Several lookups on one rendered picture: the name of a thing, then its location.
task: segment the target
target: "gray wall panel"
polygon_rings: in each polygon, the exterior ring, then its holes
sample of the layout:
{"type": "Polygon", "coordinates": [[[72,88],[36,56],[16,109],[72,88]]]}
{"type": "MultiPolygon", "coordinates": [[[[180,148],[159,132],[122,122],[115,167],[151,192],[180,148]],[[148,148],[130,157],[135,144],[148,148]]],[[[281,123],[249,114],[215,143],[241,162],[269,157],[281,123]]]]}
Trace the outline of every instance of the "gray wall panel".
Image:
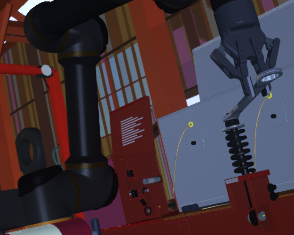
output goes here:
{"type": "MultiPolygon", "coordinates": [[[[279,192],[294,188],[294,66],[288,66],[294,63],[294,1],[261,20],[264,19],[270,24],[261,22],[267,36],[281,38],[277,67],[284,68],[284,74],[272,82],[273,97],[264,102],[259,116],[256,169],[269,169],[269,180],[277,185],[279,192]],[[288,23],[281,23],[280,18],[288,23]],[[272,36],[268,28],[274,29],[272,36]]],[[[158,119],[172,177],[178,142],[188,123],[194,123],[185,131],[177,156],[175,192],[180,210],[193,203],[201,207],[228,201],[224,180],[240,175],[234,173],[226,134],[222,132],[225,127],[222,117],[240,101],[243,92],[239,81],[233,83],[209,57],[219,44],[215,40],[194,50],[199,92],[207,90],[204,98],[200,93],[201,102],[158,119]],[[192,139],[197,144],[188,147],[192,139]]],[[[243,135],[247,136],[253,162],[255,125],[263,100],[261,95],[256,97],[239,118],[246,125],[243,135]]]]}

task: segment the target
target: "yellow ring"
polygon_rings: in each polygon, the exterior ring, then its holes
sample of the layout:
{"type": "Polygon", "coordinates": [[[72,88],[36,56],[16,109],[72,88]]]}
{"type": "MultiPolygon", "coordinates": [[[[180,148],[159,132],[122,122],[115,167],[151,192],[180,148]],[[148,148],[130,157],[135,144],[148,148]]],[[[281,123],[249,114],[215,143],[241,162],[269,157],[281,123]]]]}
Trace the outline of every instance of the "yellow ring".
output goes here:
{"type": "Polygon", "coordinates": [[[268,99],[272,98],[272,93],[270,92],[270,94],[267,95],[266,98],[268,98],[268,99]]]}

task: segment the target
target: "white printed lines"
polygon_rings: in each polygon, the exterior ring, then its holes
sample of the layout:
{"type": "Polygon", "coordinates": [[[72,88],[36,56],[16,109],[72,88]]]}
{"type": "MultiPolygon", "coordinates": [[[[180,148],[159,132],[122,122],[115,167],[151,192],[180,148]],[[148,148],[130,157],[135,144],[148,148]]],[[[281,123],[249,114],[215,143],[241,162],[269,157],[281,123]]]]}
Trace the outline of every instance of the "white printed lines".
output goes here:
{"type": "Polygon", "coordinates": [[[137,127],[139,125],[141,125],[140,123],[137,123],[139,120],[143,119],[143,117],[141,118],[127,118],[123,121],[121,121],[121,133],[122,133],[122,144],[123,146],[134,143],[135,139],[138,139],[140,137],[142,137],[143,135],[138,136],[137,134],[140,132],[143,132],[143,130],[139,130],[139,128],[134,129],[134,127],[137,127]]]}

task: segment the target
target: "yellow cable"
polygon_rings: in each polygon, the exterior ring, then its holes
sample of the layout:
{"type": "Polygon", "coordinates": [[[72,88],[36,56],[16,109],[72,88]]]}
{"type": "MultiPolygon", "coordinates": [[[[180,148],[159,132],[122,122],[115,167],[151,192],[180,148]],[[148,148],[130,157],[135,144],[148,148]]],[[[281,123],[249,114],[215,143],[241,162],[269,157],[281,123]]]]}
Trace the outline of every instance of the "yellow cable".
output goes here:
{"type": "MultiPolygon", "coordinates": [[[[193,122],[189,122],[189,123],[188,123],[188,127],[193,127],[193,122]]],[[[179,144],[181,143],[182,137],[183,137],[183,135],[184,135],[186,129],[185,129],[184,132],[182,133],[181,139],[179,140],[178,147],[177,147],[176,158],[175,158],[175,168],[174,168],[173,194],[174,194],[174,186],[175,186],[175,170],[176,170],[177,153],[178,153],[179,144]]]]}
{"type": "Polygon", "coordinates": [[[270,98],[272,98],[272,93],[271,92],[270,92],[270,95],[267,95],[266,98],[263,100],[263,102],[261,104],[261,107],[260,107],[260,110],[259,110],[259,113],[258,113],[257,122],[255,124],[255,134],[254,134],[254,168],[255,168],[255,138],[256,138],[256,135],[257,135],[257,126],[258,126],[259,115],[260,115],[261,108],[262,108],[262,105],[263,105],[264,101],[266,99],[270,99],[270,98]]]}

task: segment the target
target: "coil spring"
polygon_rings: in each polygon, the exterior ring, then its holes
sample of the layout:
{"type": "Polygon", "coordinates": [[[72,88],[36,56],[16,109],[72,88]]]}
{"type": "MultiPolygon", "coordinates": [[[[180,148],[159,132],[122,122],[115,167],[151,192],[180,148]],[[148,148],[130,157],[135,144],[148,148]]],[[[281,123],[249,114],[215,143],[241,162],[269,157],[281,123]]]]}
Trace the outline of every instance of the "coil spring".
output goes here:
{"type": "Polygon", "coordinates": [[[238,129],[238,128],[232,128],[229,131],[226,131],[225,133],[227,136],[225,139],[229,141],[227,143],[227,146],[231,149],[229,150],[230,154],[233,154],[230,158],[231,160],[235,161],[233,162],[233,166],[237,167],[234,172],[242,175],[246,175],[249,173],[254,173],[255,169],[249,169],[249,167],[253,166],[253,162],[247,162],[252,158],[251,155],[245,156],[245,154],[250,152],[250,149],[243,149],[244,147],[248,146],[248,142],[242,143],[243,140],[247,139],[245,135],[240,136],[240,134],[244,133],[244,129],[238,129]]]}

